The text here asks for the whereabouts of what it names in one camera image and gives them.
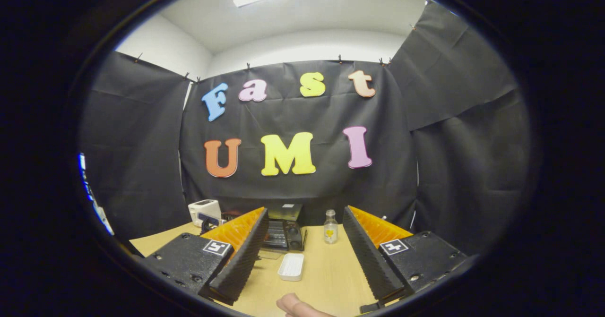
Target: white wall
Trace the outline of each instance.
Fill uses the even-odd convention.
[[[116,51],[153,63],[189,79],[206,78],[212,54],[162,15],[155,15],[122,41]]]
[[[387,62],[406,38],[386,33],[355,30],[303,31],[259,39],[216,54],[206,78],[251,67],[306,60]]]

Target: blue letter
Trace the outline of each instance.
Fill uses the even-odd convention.
[[[227,83],[223,82],[201,98],[203,102],[206,102],[208,112],[210,113],[210,115],[208,115],[208,121],[214,121],[214,119],[225,112],[225,108],[220,105],[225,104],[227,101],[227,98],[223,93],[227,88]]]

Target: human hand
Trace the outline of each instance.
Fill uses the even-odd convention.
[[[296,294],[288,293],[279,298],[277,307],[285,311],[285,317],[334,317],[325,312],[317,311],[309,304],[298,299]]]

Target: white device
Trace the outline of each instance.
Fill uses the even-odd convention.
[[[281,261],[277,274],[285,281],[299,281],[303,277],[304,255],[302,253],[288,253]]]
[[[218,227],[225,223],[221,218],[221,207],[217,200],[206,199],[189,204],[187,207],[195,226],[204,227],[204,224],[212,224]]]

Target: ceiling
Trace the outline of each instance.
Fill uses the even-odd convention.
[[[160,14],[212,54],[257,39],[307,30],[354,29],[406,37],[425,0],[177,0]]]

